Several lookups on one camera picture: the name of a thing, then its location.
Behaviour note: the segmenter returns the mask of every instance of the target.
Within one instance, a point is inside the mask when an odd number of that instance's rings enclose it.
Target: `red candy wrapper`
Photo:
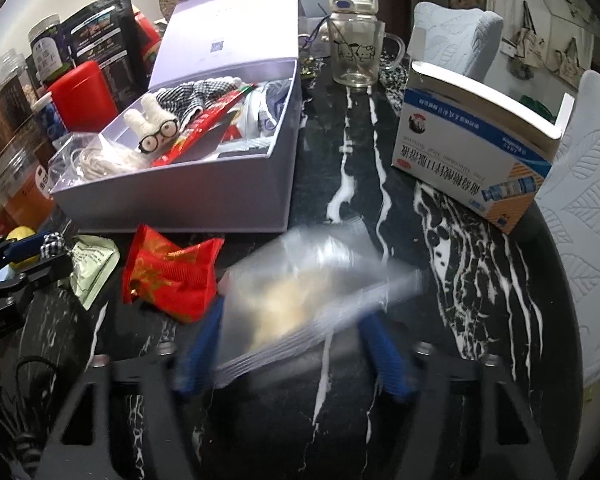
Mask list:
[[[214,264],[222,244],[212,238],[181,249],[141,225],[122,273],[122,300],[142,298],[182,323],[199,320],[216,295]]]
[[[171,164],[191,146],[198,142],[233,106],[245,95],[251,92],[254,85],[241,86],[231,90],[213,103],[209,108],[200,112],[189,123],[184,132],[173,143],[168,153],[154,160],[152,166],[166,166]]]

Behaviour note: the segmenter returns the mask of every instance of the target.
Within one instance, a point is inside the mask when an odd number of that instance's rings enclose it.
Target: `black snack package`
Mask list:
[[[76,66],[90,60],[100,65],[119,112],[147,91],[131,0],[97,0],[62,26]]]

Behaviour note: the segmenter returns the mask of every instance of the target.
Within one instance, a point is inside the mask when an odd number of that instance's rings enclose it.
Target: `red packaging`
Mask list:
[[[140,51],[144,68],[148,74],[154,71],[155,59],[158,57],[158,50],[162,40],[160,34],[154,29],[151,22],[145,15],[138,10],[135,13],[136,23],[138,24],[138,37],[140,39]]]
[[[173,143],[173,147],[169,150],[169,153],[165,153],[163,156],[156,158],[152,166],[156,168],[157,166],[171,164],[191,146],[198,142],[212,126],[233,108],[240,99],[251,92],[253,88],[254,85],[246,85],[237,90],[231,90],[219,98],[218,101],[213,103],[209,108],[196,115],[189,123],[189,126],[186,127],[185,131],[180,134],[178,139]]]
[[[212,238],[181,249],[139,226],[122,273],[122,300],[142,298],[182,323],[199,320],[216,295],[214,264],[222,244]]]
[[[118,116],[118,108],[95,61],[87,61],[67,72],[49,91],[70,132],[100,133]]]

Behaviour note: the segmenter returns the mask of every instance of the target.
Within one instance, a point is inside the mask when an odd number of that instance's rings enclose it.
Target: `red container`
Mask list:
[[[70,132],[100,133],[118,115],[102,70],[87,61],[49,87],[54,104]]]

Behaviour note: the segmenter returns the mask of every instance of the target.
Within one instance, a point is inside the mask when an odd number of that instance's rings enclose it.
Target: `jar lid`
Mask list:
[[[25,70],[27,62],[22,54],[16,53],[12,48],[0,56],[0,86],[11,79],[13,72]]]
[[[42,108],[47,106],[52,101],[51,92],[47,92],[40,99],[31,105],[33,113],[37,114]]]
[[[58,16],[57,14],[47,16],[44,20],[34,25],[29,31],[29,43],[33,43],[33,41],[40,34],[42,34],[42,32],[47,30],[49,27],[53,27],[54,25],[60,25],[60,16]]]

